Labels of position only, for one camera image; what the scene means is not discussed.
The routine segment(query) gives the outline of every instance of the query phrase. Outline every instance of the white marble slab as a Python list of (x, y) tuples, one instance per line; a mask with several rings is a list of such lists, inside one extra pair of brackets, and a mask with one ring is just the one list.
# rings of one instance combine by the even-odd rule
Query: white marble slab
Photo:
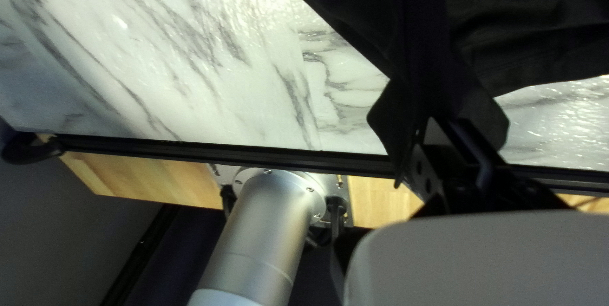
[[(22, 131), (385, 154), (387, 83), (302, 0), (0, 0)], [(501, 96), (512, 163), (609, 171), (609, 77)]]
[(496, 100), (511, 121), (501, 151), (506, 161), (609, 171), (609, 75), (526, 87)]

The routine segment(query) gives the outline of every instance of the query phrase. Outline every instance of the black metal bracket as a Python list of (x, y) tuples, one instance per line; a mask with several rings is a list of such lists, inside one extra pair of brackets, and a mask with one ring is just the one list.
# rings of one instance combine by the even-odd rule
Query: black metal bracket
[(51, 157), (61, 156), (66, 150), (55, 137), (41, 145), (33, 145), (38, 139), (35, 133), (19, 132), (2, 151), (2, 158), (12, 165), (28, 165)]
[(415, 217), (569, 208), (541, 182), (517, 177), (467, 120), (430, 118), (410, 159), (406, 183), (426, 201)]

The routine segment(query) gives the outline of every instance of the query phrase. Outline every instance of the black fabric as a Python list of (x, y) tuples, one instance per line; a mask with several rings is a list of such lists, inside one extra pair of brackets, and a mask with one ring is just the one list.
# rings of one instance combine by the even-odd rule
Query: black fabric
[(493, 96), (609, 73), (609, 0), (447, 0), (455, 47)]
[(368, 122), (399, 172), (429, 116), (468, 118), (498, 149), (491, 96), (609, 72), (607, 0), (305, 1), (390, 77)]

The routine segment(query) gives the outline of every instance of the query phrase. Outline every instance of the marble veining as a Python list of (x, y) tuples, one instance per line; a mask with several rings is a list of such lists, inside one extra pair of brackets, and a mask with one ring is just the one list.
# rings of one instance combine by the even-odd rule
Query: marble veining
[[(302, 0), (0, 0), (0, 115), (22, 131), (385, 154), (387, 78)], [(523, 88), (501, 154), (609, 170), (608, 78)]]

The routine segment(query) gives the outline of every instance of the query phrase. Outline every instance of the circular mounting flange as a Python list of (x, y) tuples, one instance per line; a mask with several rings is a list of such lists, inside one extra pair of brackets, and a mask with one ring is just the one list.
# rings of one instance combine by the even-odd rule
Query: circular mounting flange
[(298, 186), (301, 191), (311, 195), (311, 224), (316, 223), (324, 216), (328, 189), (323, 182), (315, 179), (313, 174), (306, 172), (242, 167), (232, 179), (232, 190), (239, 197), (249, 179), (266, 174), (272, 174), (287, 180)]

